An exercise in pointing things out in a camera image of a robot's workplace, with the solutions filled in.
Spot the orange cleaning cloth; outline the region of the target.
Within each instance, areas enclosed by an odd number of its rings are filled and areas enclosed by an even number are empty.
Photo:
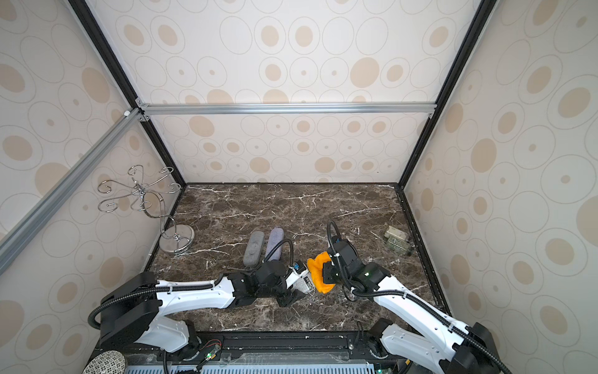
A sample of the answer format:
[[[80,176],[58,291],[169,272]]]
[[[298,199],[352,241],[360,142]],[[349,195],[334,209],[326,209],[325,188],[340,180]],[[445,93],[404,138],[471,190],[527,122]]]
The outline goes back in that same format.
[[[327,294],[335,287],[334,284],[325,283],[323,277],[324,265],[331,262],[332,260],[327,252],[322,252],[316,258],[307,260],[307,268],[311,274],[311,281],[316,290],[321,294]]]

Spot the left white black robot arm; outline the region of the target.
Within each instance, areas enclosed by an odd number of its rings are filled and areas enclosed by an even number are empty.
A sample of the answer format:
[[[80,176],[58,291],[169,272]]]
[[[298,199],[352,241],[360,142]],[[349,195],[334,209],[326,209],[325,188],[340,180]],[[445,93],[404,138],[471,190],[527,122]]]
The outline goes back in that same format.
[[[235,309],[258,299],[274,299],[288,307],[313,290],[311,262],[265,260],[249,271],[221,274],[215,280],[174,282],[158,280],[151,271],[137,274],[106,295],[87,317],[100,332],[103,349],[131,344],[175,353],[199,344],[193,324],[173,320],[172,314],[198,309]]]

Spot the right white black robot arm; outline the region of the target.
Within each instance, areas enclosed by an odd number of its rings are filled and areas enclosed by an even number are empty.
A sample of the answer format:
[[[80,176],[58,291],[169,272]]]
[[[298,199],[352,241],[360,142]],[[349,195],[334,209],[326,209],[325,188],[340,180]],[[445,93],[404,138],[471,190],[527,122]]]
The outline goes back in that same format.
[[[509,373],[495,340],[484,325],[470,326],[426,302],[375,262],[363,263],[336,223],[326,226],[333,272],[354,299],[367,299],[397,315],[416,330],[382,323],[375,333],[382,351],[402,356],[433,373]]]

